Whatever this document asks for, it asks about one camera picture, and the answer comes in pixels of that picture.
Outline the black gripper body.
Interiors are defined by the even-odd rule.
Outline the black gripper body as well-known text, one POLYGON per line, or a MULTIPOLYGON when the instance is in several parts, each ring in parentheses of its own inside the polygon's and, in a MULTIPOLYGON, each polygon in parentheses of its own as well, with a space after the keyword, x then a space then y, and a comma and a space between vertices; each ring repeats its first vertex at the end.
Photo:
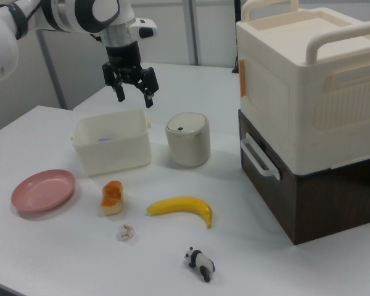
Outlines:
POLYGON ((138 42, 121 47, 106 47, 109 61, 105 64, 105 83, 113 85, 114 74, 120 74, 126 84, 137 85, 140 80, 141 55, 138 42))

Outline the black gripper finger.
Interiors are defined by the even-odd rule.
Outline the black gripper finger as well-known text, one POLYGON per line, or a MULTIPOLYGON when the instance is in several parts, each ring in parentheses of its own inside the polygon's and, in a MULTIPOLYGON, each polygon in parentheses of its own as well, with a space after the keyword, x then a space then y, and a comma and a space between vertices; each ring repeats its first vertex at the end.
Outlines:
POLYGON ((123 90, 123 81, 120 72, 117 68, 113 67, 110 62, 106 62, 102 66, 104 81, 106 86, 110 86, 117 95, 118 102, 125 100, 125 93, 123 90))
POLYGON ((152 107, 154 104, 153 97, 159 90, 157 77, 152 67, 140 69, 136 87, 143 93, 146 107, 152 107))

